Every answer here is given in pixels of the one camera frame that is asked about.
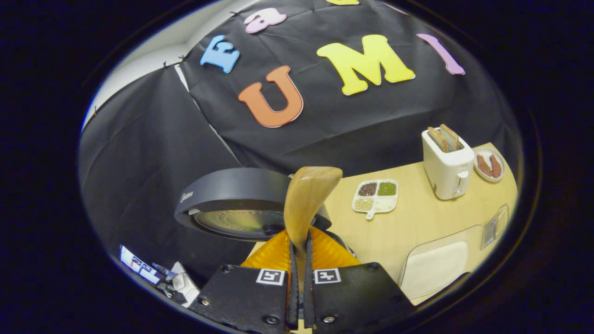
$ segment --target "foam letter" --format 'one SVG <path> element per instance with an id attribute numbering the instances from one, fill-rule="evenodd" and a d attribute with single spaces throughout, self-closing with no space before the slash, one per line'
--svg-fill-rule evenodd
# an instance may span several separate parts
<path id="1" fill-rule="evenodd" d="M 262 96 L 262 84 L 253 83 L 239 94 L 239 100 L 245 102 L 256 117 L 256 121 L 267 128 L 277 128 L 293 121 L 303 110 L 303 98 L 295 84 L 289 78 L 288 66 L 281 66 L 272 70 L 266 80 L 275 82 L 287 100 L 287 107 L 281 111 L 270 109 L 268 102 Z"/>
<path id="2" fill-rule="evenodd" d="M 268 26 L 279 24 L 285 19 L 287 19 L 287 15 L 279 13 L 276 8 L 266 8 L 245 19 L 244 24 L 247 24 L 245 31 L 251 34 L 257 33 Z"/>
<path id="3" fill-rule="evenodd" d="M 348 5 L 358 5 L 359 1 L 357 0 L 326 0 L 331 4 L 338 5 L 338 6 L 348 6 Z"/>
<path id="4" fill-rule="evenodd" d="M 200 65 L 209 63 L 222 67 L 223 72 L 225 73 L 231 72 L 233 65 L 235 65 L 235 62 L 239 57 L 239 51 L 235 50 L 231 53 L 226 53 L 225 51 L 233 49 L 233 44 L 221 42 L 223 39 L 225 39 L 224 35 L 218 35 L 211 39 L 206 51 L 204 51 L 204 54 L 200 59 Z"/>
<path id="5" fill-rule="evenodd" d="M 362 38 L 363 54 L 340 43 L 332 43 L 318 49 L 317 55 L 328 58 L 345 85 L 342 92 L 353 95 L 367 89 L 367 82 L 360 80 L 355 71 L 361 73 L 376 85 L 381 84 L 380 64 L 384 67 L 384 78 L 391 83 L 415 78 L 382 35 L 367 35 Z"/>
<path id="6" fill-rule="evenodd" d="M 462 68 L 462 66 L 458 65 L 458 63 L 456 62 L 454 57 L 452 57 L 450 55 L 450 53 L 447 52 L 447 50 L 443 47 L 443 45 L 440 44 L 440 41 L 438 41 L 437 38 L 435 38 L 434 36 L 431 36 L 431 35 L 427 35 L 427 34 L 416 34 L 416 35 L 419 36 L 424 41 L 426 41 L 427 43 L 429 43 L 429 45 L 431 45 L 435 49 L 435 51 L 437 51 L 437 53 L 440 55 L 441 59 L 443 59 L 445 62 L 445 69 L 450 74 L 463 75 L 466 73 L 466 71 Z"/>

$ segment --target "orange letter u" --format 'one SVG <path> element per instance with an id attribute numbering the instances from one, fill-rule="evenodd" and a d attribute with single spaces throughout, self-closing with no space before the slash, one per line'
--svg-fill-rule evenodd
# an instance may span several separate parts
<path id="1" fill-rule="evenodd" d="M 303 110 L 303 98 L 289 78 L 291 69 L 285 65 L 275 68 L 266 76 L 266 80 L 275 82 L 287 100 L 287 107 L 274 111 L 262 95 L 261 83 L 253 83 L 239 94 L 239 100 L 248 105 L 256 121 L 267 128 L 281 127 L 297 118 Z"/>

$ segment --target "black electric skillet lid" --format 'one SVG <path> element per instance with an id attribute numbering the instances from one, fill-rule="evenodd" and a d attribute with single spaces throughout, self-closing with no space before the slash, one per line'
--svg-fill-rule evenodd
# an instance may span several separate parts
<path id="1" fill-rule="evenodd" d="M 283 209 L 291 178 L 260 168 L 230 168 L 207 174 L 179 195 L 175 219 L 225 238 L 266 241 L 285 228 Z M 322 206 L 311 225 L 331 223 Z"/>

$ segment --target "wooden spatula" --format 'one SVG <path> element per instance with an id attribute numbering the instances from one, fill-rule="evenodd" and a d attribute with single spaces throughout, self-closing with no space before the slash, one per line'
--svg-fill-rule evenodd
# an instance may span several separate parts
<path id="1" fill-rule="evenodd" d="M 305 280 L 305 244 L 309 225 L 324 200 L 342 178 L 342 170 L 334 167 L 303 167 L 295 173 L 285 199 L 285 227 L 295 246 L 299 293 Z"/>

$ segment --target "sausage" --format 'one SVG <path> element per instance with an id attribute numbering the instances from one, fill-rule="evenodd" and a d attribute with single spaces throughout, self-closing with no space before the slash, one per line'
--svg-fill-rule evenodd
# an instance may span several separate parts
<path id="1" fill-rule="evenodd" d="M 482 155 L 476 155 L 476 161 L 479 163 L 479 169 L 488 177 L 493 177 L 493 172 L 489 165 L 486 164 L 485 158 Z"/>
<path id="2" fill-rule="evenodd" d="M 501 176 L 501 165 L 499 164 L 499 162 L 497 162 L 497 159 L 494 155 L 491 155 L 490 160 L 491 166 L 493 166 L 493 177 L 498 178 L 499 176 Z"/>

